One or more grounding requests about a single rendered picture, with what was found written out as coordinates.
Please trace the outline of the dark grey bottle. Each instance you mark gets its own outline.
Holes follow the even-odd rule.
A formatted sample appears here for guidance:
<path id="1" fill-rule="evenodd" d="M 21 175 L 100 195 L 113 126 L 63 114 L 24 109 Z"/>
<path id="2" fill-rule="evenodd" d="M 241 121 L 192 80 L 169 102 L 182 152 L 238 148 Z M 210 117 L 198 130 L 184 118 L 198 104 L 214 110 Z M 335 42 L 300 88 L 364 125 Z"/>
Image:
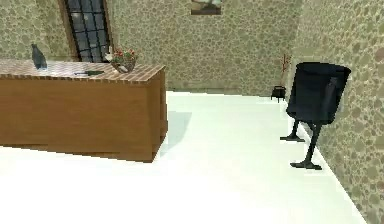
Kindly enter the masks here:
<path id="1" fill-rule="evenodd" d="M 44 54 L 41 52 L 41 50 L 38 48 L 36 44 L 32 44 L 32 60 L 34 62 L 34 65 L 37 69 L 46 69 L 47 68 L 47 62 Z"/>

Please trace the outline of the brown wooden counter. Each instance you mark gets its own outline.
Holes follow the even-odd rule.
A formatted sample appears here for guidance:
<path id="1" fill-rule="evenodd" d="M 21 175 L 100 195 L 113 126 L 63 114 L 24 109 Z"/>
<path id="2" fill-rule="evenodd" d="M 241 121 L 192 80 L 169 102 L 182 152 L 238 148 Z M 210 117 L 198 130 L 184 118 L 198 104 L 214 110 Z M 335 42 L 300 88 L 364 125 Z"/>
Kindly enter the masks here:
<path id="1" fill-rule="evenodd" d="M 0 146 L 152 162 L 167 131 L 163 65 L 0 59 Z"/>

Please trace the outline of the framed wall picture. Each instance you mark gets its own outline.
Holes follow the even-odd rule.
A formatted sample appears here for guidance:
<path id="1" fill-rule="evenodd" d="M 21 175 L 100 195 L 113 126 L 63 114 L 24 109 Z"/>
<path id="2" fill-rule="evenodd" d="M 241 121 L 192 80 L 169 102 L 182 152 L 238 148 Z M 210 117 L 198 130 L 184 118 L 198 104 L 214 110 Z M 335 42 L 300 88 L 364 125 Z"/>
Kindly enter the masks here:
<path id="1" fill-rule="evenodd" d="M 220 15 L 222 0 L 191 0 L 192 15 Z"/>

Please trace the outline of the brown framed window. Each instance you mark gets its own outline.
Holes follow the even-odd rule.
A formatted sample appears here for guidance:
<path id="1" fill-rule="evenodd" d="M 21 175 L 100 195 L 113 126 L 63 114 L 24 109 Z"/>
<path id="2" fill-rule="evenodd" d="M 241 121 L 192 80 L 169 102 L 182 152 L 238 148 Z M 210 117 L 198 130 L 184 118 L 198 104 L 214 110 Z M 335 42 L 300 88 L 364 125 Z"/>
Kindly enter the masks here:
<path id="1" fill-rule="evenodd" d="M 107 63 L 113 46 L 106 0 L 58 0 L 75 61 Z"/>

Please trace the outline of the flat black utensil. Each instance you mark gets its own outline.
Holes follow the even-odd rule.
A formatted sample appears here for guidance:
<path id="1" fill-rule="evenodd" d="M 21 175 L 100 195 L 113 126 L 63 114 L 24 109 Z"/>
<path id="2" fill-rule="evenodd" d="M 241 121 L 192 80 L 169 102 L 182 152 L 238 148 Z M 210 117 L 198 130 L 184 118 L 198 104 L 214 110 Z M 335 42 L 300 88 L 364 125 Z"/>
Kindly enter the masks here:
<path id="1" fill-rule="evenodd" d="M 104 71 L 88 70 L 88 71 L 82 71 L 82 72 L 75 72 L 74 75 L 95 76 L 95 75 L 100 75 L 100 74 L 103 74 L 103 73 L 104 73 Z"/>

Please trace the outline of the black bin on legs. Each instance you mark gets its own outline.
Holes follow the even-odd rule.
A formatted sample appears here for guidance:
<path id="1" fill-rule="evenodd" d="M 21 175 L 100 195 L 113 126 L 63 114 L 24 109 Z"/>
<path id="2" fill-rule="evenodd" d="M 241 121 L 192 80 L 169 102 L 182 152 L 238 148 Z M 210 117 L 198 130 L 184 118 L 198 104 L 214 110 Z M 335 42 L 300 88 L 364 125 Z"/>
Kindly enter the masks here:
<path id="1" fill-rule="evenodd" d="M 291 133 L 281 137 L 281 140 L 303 142 L 297 135 L 300 122 L 307 123 L 313 134 L 305 159 L 292 162 L 292 167 L 322 169 L 311 159 L 322 127 L 335 120 L 350 74 L 351 69 L 342 65 L 322 62 L 301 62 L 296 65 L 286 109 L 287 115 L 294 119 L 294 123 Z"/>

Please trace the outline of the flower bowl with red blooms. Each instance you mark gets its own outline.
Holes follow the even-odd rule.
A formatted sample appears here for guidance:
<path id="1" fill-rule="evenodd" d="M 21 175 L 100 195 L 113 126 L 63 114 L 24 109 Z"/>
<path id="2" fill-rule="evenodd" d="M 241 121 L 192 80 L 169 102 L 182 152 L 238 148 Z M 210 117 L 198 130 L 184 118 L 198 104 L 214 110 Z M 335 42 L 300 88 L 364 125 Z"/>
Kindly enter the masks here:
<path id="1" fill-rule="evenodd" d="M 105 59 L 120 73 L 129 73 L 134 70 L 138 55 L 133 49 L 116 49 L 106 53 Z"/>

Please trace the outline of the red twig plant black pot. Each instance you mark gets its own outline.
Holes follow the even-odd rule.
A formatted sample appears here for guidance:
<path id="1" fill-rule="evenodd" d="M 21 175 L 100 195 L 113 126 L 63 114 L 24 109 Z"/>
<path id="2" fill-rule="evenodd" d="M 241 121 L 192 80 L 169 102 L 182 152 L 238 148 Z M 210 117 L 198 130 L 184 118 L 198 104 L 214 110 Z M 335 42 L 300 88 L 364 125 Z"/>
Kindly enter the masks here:
<path id="1" fill-rule="evenodd" d="M 276 98 L 277 101 L 285 99 L 286 87 L 284 84 L 284 76 L 287 68 L 289 67 L 290 59 L 291 57 L 289 55 L 287 54 L 283 55 L 280 84 L 273 87 L 270 99 Z"/>

